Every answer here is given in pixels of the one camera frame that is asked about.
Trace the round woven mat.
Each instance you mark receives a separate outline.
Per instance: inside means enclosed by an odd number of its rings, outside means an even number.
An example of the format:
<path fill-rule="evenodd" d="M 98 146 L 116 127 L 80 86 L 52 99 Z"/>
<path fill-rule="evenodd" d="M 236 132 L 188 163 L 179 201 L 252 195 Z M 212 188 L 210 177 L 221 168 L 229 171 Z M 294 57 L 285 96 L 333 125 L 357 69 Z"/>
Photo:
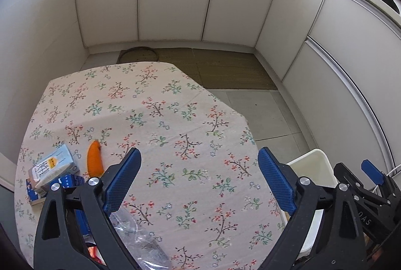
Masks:
<path fill-rule="evenodd" d="M 158 61 L 159 54 L 155 49 L 147 46 L 136 46 L 127 50 L 122 50 L 117 59 L 117 64 Z"/>

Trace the floral tablecloth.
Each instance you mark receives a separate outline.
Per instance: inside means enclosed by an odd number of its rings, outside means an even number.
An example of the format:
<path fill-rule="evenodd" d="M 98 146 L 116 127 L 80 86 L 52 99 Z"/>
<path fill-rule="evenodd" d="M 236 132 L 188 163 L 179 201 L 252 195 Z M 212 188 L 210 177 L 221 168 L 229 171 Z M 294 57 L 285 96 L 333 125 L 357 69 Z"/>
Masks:
<path fill-rule="evenodd" d="M 80 71 L 46 87 L 16 171 L 16 226 L 28 262 L 41 212 L 27 197 L 29 170 L 66 146 L 87 176 L 94 141 L 105 167 L 140 150 L 141 169 L 123 206 L 174 269 L 257 269 L 280 236 L 281 213 L 244 116 L 176 66 L 138 62 Z"/>

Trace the white kitchen cabinets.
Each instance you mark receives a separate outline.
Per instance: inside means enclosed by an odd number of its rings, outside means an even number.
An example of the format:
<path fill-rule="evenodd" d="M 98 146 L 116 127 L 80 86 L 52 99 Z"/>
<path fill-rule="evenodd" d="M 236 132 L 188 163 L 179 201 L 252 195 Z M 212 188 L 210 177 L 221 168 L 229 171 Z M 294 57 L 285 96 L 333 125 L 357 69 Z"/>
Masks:
<path fill-rule="evenodd" d="M 307 143 L 354 172 L 400 164 L 400 16 L 381 0 L 76 0 L 93 53 L 133 43 L 256 55 Z"/>

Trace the clear plastic water bottle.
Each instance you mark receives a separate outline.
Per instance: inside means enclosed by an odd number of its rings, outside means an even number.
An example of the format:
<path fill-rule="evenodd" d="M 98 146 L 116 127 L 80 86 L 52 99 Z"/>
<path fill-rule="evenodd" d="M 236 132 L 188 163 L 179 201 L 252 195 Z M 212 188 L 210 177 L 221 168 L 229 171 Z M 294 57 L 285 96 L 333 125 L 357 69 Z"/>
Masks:
<path fill-rule="evenodd" d="M 110 221 L 122 243 L 140 269 L 172 269 L 171 261 L 154 236 L 146 231 L 124 208 L 110 214 Z"/>

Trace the orange peel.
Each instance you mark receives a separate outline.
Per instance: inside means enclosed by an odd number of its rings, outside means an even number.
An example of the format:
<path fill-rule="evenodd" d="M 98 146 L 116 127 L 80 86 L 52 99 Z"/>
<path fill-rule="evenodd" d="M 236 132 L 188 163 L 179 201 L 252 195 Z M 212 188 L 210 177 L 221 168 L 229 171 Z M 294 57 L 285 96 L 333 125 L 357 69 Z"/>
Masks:
<path fill-rule="evenodd" d="M 103 175 L 104 168 L 99 141 L 93 141 L 89 146 L 86 161 L 89 177 L 101 177 Z"/>

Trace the light blue small box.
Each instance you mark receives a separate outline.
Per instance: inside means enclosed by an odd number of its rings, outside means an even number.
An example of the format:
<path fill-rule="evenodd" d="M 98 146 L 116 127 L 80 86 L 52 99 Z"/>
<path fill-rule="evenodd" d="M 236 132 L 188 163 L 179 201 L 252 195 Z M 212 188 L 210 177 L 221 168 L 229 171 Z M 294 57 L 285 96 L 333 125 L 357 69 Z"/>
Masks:
<path fill-rule="evenodd" d="M 29 180 L 32 190 L 43 195 L 49 191 L 53 180 L 77 172 L 79 167 L 66 144 L 63 144 L 29 170 Z"/>

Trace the white plastic trash bin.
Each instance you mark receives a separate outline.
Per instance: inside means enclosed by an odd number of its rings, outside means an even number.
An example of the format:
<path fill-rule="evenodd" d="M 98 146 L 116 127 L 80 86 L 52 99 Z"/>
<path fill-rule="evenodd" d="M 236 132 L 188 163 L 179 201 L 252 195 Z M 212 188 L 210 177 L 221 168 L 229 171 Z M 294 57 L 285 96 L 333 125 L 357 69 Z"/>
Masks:
<path fill-rule="evenodd" d="M 296 173 L 297 210 L 284 222 L 277 245 L 272 253 L 277 260 L 289 252 L 290 260 L 280 264 L 294 265 L 300 257 L 308 256 L 324 221 L 324 212 L 333 212 L 337 182 L 326 154 L 314 149 L 287 165 Z"/>

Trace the red snack wrapper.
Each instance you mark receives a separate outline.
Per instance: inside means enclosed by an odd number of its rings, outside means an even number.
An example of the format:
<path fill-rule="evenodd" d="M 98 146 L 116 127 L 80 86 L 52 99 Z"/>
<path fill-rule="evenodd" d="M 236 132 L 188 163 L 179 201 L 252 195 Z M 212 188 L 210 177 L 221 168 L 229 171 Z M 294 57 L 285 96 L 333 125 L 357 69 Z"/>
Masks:
<path fill-rule="evenodd" d="M 91 259 L 93 259 L 98 264 L 106 265 L 105 261 L 103 260 L 101 253 L 99 252 L 96 244 L 86 242 L 86 246 L 88 248 L 89 255 Z"/>

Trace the brown floor mat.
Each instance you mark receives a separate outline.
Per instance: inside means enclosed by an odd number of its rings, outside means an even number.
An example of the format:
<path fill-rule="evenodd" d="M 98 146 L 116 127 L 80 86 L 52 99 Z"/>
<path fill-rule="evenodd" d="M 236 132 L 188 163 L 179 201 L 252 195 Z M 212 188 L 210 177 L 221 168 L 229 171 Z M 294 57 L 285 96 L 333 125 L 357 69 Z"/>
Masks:
<path fill-rule="evenodd" d="M 206 89 L 275 90 L 253 54 L 192 48 L 157 49 L 158 60 L 174 64 Z"/>

